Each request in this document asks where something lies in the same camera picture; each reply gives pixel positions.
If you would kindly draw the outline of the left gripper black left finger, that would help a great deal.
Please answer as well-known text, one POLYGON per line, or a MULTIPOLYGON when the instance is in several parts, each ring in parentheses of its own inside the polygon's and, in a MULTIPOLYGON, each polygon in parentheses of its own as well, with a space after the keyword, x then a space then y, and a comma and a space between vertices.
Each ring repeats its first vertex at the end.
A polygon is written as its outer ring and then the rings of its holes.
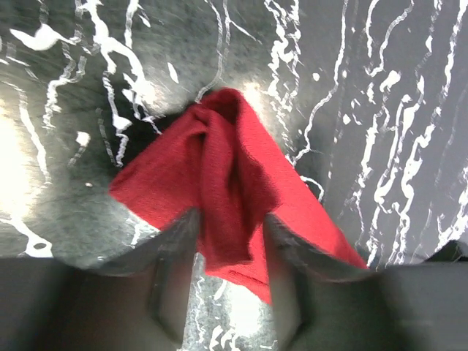
POLYGON ((199 229, 199 213, 189 210, 87 270, 55 259, 2 259, 1 348, 181 348, 199 229))

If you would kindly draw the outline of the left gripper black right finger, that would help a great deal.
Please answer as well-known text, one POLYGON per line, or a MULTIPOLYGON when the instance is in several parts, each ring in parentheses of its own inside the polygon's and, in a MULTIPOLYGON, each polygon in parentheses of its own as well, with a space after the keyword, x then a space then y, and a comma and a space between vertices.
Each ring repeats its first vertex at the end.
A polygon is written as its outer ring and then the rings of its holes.
POLYGON ((467 348, 465 243, 372 271, 321 252, 275 216, 263 236, 280 350, 467 348))

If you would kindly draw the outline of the red cloth napkin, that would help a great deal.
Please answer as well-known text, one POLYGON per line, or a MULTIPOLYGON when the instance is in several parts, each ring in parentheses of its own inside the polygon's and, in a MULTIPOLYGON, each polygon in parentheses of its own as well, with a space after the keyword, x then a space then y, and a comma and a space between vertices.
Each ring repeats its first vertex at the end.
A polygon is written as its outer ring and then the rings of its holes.
POLYGON ((287 161, 241 92, 223 88, 189 107, 110 185, 110 195, 162 230, 200 211, 198 249, 208 275, 269 302, 263 220, 350 265, 366 263, 287 161))

